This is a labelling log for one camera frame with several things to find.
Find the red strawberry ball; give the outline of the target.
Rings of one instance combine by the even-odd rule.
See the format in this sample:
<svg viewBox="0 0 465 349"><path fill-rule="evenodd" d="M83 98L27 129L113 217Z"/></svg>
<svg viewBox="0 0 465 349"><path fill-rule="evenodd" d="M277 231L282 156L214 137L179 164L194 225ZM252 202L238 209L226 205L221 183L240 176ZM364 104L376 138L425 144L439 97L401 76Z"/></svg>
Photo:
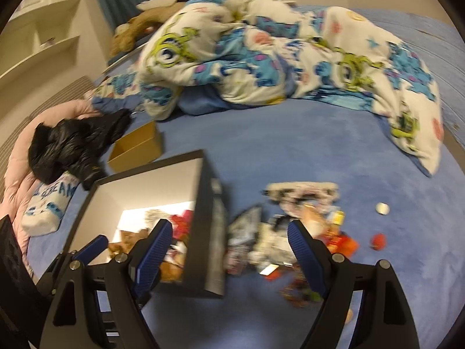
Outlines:
<svg viewBox="0 0 465 349"><path fill-rule="evenodd" d="M371 248L373 250L384 250L387 245L386 236L382 233L377 233L371 238Z"/></svg>

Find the dark cardboard sorting box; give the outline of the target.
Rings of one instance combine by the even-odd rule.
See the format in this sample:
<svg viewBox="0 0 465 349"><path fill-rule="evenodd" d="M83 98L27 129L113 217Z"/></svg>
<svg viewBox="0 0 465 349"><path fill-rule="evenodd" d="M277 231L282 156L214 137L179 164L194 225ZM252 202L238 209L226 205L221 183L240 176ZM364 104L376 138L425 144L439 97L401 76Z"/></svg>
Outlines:
<svg viewBox="0 0 465 349"><path fill-rule="evenodd" d="M81 250L108 240L91 263L105 264L168 225L159 256L164 288L185 296L220 298L226 288L227 211L221 182L203 150L152 162L97 181L65 242Z"/></svg>

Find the white cartoon print sock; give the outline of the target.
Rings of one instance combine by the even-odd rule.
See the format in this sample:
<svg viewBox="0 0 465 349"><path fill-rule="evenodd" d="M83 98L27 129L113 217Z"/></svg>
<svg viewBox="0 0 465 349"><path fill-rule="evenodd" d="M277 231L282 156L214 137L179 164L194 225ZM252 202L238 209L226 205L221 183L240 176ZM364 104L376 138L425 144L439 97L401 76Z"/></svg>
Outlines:
<svg viewBox="0 0 465 349"><path fill-rule="evenodd" d="M64 172L52 184L40 183L23 214L21 227L29 236L56 232L80 181Z"/></svg>

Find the blue bed sheet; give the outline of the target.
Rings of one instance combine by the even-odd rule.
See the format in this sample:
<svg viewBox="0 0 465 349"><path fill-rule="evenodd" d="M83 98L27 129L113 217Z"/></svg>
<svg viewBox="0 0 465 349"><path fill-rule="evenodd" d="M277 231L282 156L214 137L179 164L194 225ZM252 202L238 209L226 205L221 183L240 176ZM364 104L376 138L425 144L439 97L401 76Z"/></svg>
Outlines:
<svg viewBox="0 0 465 349"><path fill-rule="evenodd" d="M421 348L436 348L464 307L464 173L441 143L427 176L387 135L378 115L310 99L224 108L201 93L161 120L164 158L203 150L228 210L256 205L268 184L339 186L343 230L358 242L352 261L388 260L414 319ZM31 238L28 262L41 276L65 250L89 192L78 188L56 232ZM390 212L380 215L379 202ZM371 238L386 236L384 250ZM321 305L292 307L256 272L226 277L223 297L168 292L159 285L143 315L162 348L299 348Z"/></svg>

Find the small white round token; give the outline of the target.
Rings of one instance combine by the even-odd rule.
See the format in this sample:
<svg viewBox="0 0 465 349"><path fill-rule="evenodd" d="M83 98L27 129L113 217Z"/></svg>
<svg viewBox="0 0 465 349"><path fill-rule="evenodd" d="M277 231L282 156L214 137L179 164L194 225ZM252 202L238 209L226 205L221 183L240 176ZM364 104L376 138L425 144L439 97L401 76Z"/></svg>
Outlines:
<svg viewBox="0 0 465 349"><path fill-rule="evenodd" d="M377 213L379 213L380 215L387 215L389 214L390 212L390 207L388 204L384 203L384 202L379 202L376 207L375 207L375 210L377 211Z"/></svg>

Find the black puffer jacket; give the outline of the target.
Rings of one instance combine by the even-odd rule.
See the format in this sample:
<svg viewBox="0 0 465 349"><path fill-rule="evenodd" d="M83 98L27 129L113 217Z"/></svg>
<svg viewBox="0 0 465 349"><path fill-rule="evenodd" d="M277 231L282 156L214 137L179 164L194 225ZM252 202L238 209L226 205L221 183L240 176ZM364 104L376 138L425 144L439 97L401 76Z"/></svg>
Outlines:
<svg viewBox="0 0 465 349"><path fill-rule="evenodd" d="M100 157L124 135L130 123L131 111L127 109L100 117L63 119L53 127L41 123L28 149L31 171L45 184L69 172L88 191L107 176Z"/></svg>

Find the small gold cardboard box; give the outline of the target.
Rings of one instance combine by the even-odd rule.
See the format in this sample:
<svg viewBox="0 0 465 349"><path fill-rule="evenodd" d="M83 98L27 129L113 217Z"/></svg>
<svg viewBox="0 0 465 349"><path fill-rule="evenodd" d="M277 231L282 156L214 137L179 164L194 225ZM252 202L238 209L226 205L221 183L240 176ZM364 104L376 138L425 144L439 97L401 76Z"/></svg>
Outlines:
<svg viewBox="0 0 465 349"><path fill-rule="evenodd" d="M150 121L117 140L107 164L115 173L124 172L155 161L162 153L162 134Z"/></svg>

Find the fluffy black white hair scrunchie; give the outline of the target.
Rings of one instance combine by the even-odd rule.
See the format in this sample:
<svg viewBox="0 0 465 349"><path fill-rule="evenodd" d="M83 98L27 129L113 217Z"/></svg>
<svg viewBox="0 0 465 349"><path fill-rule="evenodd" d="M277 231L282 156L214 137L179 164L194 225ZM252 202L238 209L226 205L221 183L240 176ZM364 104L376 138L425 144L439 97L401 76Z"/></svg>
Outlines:
<svg viewBox="0 0 465 349"><path fill-rule="evenodd" d="M340 198L339 186L332 182L296 181L268 184L262 194L289 216L300 218L305 205L327 214Z"/></svg>

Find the brown teddy bear plush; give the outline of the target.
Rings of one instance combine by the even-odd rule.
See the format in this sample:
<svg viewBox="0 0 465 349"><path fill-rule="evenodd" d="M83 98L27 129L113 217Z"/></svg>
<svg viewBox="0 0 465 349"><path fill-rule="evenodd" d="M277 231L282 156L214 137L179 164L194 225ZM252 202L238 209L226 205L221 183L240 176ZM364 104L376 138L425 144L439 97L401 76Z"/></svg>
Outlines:
<svg viewBox="0 0 465 349"><path fill-rule="evenodd" d="M170 6L155 7L144 10L139 15L131 18L128 22L119 25L114 31L110 55L114 57L119 53L132 51L135 42L147 34L147 29L156 31L172 15L185 6L184 2L175 2Z"/></svg>

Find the monster cartoon print duvet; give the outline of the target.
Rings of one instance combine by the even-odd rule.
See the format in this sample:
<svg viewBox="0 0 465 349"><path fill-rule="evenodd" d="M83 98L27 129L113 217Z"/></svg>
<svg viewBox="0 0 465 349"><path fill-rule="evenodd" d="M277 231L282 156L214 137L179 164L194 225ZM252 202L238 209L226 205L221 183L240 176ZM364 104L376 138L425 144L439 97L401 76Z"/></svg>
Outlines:
<svg viewBox="0 0 465 349"><path fill-rule="evenodd" d="M391 32L338 6L300 13L281 0L190 0L159 13L138 61L88 93L113 112L158 121L201 93L224 108L310 99L372 112L427 176L442 143L437 82Z"/></svg>

